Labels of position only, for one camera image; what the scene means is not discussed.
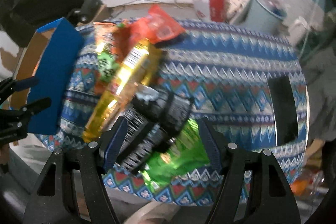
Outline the orange green snack bag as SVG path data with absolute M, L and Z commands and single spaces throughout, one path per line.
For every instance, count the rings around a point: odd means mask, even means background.
M 103 93 L 129 53 L 130 23 L 95 22 L 94 38 L 97 54 L 97 80 L 94 92 Z

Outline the gold cracker tube pack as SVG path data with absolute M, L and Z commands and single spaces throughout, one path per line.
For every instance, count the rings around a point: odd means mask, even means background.
M 155 75 L 163 51 L 147 39 L 140 40 L 127 54 L 102 93 L 82 134 L 89 143 L 96 141 L 108 124 L 131 101 L 138 85 L 148 85 Z

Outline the black snack bag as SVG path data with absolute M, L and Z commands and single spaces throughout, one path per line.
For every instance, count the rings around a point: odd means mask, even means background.
M 155 152 L 166 152 L 189 119 L 194 98 L 140 85 L 123 116 L 128 122 L 116 163 L 138 173 Z

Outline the red snack packet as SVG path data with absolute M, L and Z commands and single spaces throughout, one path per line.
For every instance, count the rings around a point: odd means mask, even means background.
M 185 29 L 159 5 L 152 5 L 147 16 L 141 17 L 130 25 L 130 41 L 147 39 L 152 44 L 175 39 Z

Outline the blue cardboard box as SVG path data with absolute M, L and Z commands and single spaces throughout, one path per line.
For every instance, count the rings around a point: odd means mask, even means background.
M 56 134 L 64 92 L 83 45 L 84 39 L 74 26 L 66 18 L 60 18 L 37 29 L 28 46 L 23 48 L 14 78 L 22 80 L 35 76 L 39 83 L 15 92 L 10 98 L 10 107 L 18 109 L 39 99 L 51 98 L 51 106 L 32 117 L 29 133 Z

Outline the black phone on cloth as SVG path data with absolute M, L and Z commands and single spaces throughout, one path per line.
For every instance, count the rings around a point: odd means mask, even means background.
M 297 111 L 289 77 L 269 79 L 268 88 L 276 129 L 276 146 L 285 145 L 298 138 Z

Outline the patterned blue table cloth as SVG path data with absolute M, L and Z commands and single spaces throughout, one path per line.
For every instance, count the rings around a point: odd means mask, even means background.
M 164 45 L 163 62 L 153 84 L 193 97 L 191 119 L 207 118 L 228 141 L 243 149 L 272 151 L 288 183 L 302 171 L 307 142 L 307 91 L 294 49 L 280 38 L 198 20 L 181 20 L 185 34 Z M 268 88 L 271 78 L 288 76 L 298 121 L 298 138 L 276 146 L 276 129 Z M 210 163 L 173 178 L 152 192 L 142 174 L 115 165 L 104 175 L 106 186 L 146 200 L 181 206 L 214 202 L 222 176 Z

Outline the white electric kettle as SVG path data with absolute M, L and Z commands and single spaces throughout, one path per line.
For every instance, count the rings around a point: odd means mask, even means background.
M 304 39 L 309 29 L 310 26 L 308 22 L 303 17 L 299 16 L 288 27 L 285 38 L 291 46 L 295 47 Z

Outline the light blue bucket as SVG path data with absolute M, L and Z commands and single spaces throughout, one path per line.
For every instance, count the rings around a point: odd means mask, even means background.
M 243 26 L 273 35 L 286 17 L 284 0 L 251 0 Z

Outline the white red paper bag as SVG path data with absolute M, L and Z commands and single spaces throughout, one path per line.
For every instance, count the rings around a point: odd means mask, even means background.
M 205 22 L 225 22 L 229 0 L 192 0 L 197 17 Z

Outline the flat cardboard packaging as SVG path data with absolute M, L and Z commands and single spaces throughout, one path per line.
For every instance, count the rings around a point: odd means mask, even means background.
M 244 22 L 251 0 L 230 0 L 230 5 L 227 10 L 227 23 L 233 25 L 239 25 Z

